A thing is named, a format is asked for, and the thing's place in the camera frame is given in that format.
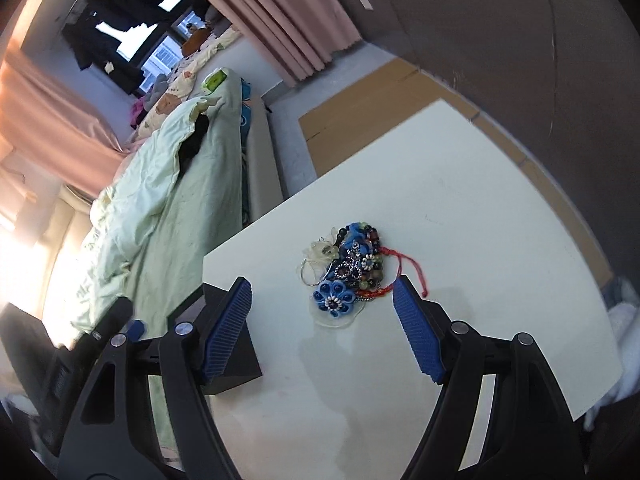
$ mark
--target cardboard box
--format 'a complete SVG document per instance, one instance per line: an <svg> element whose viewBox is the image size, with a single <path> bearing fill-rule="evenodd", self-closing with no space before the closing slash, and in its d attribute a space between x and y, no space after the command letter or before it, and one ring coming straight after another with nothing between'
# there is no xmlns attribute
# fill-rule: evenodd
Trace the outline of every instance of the cardboard box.
<svg viewBox="0 0 640 480"><path fill-rule="evenodd" d="M470 119L478 110L459 95L395 59L300 118L318 176L407 120L444 99Z"/></svg>

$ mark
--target gray floor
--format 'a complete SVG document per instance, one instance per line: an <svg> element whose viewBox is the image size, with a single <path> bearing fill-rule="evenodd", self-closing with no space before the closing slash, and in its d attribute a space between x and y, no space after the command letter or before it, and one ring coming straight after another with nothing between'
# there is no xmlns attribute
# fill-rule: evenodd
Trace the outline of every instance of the gray floor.
<svg viewBox="0 0 640 480"><path fill-rule="evenodd" d="M334 57L325 70L300 83L270 106L269 122L286 198L311 184L316 170L298 120L309 110L391 61L395 56L363 43Z"/></svg>

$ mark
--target red string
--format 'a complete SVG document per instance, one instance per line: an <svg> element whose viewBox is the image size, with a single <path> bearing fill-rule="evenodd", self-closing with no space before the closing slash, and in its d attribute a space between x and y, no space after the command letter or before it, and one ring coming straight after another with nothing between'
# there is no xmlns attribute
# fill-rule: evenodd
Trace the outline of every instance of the red string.
<svg viewBox="0 0 640 480"><path fill-rule="evenodd" d="M424 277L424 273L422 272L422 267L418 262L416 262L412 257L407 256L406 254L399 253L393 249L389 249L387 247L380 247L380 253L385 256L395 256L398 259L398 273L396 274L396 279L402 274L402 259L406 258L409 260L412 265L415 267L415 272L418 273L418 280L420 280L420 285L422 286L422 297L426 298L429 295L429 291L427 289L427 280ZM375 292L368 292L366 290L359 290L356 294L361 298L378 298L380 296L384 296L388 294L394 288L394 284L391 283L384 288L379 288Z"/></svg>

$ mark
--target white wall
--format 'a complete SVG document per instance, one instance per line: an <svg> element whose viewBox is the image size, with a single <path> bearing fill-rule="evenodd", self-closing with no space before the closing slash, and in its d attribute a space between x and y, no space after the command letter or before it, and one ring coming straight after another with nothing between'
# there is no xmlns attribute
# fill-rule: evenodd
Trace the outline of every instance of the white wall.
<svg viewBox="0 0 640 480"><path fill-rule="evenodd" d="M75 0L43 0L24 38L22 49L33 55L47 48L58 35Z"/></svg>
<svg viewBox="0 0 640 480"><path fill-rule="evenodd" d="M61 36L52 42L48 50L32 54L31 59L44 72L95 106L109 121L120 142L130 137L133 129L129 125L129 112L136 98L126 95L96 66L80 70L73 51Z"/></svg>

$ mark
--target green object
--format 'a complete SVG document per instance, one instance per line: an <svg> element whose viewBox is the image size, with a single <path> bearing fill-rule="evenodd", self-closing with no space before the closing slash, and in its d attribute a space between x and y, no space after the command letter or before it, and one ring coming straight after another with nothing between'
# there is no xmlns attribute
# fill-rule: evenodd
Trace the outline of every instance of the green object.
<svg viewBox="0 0 640 480"><path fill-rule="evenodd" d="M95 276L96 281L104 284L99 291L100 305L108 306L120 295L130 298L136 318L145 323L145 336L149 338L164 335L168 328L166 317L202 286L204 256L242 229L238 123L241 83L238 74L231 70L228 79L230 84L219 87L212 95L191 99L176 108L136 153L115 186L115 195L121 191L123 200L129 197L130 207L123 207L122 214L111 218L109 225L119 239L127 235L127 241L136 242L136 254L130 261L118 261L121 264L118 268L126 270L126 279L119 279L122 272L111 277ZM200 151L189 170L178 178L177 152L193 125L194 103L216 97L220 99L207 111L210 124ZM148 210L148 204L154 206L152 210ZM119 246L113 244L111 251L103 248L104 254L98 249L95 252L106 258L107 252ZM94 273L95 268L88 271L92 281ZM86 311L76 313L76 326L82 322L82 328L90 329L91 320L103 313L101 309L95 311L92 304L93 301L85 301L78 306ZM175 449L161 378L150 377L149 387L160 443Z"/></svg>
<svg viewBox="0 0 640 480"><path fill-rule="evenodd" d="M216 88L218 88L222 82L226 79L226 74L222 72L222 70L218 70L213 74L209 74L202 83L203 90L209 90L209 92L213 92Z"/></svg>

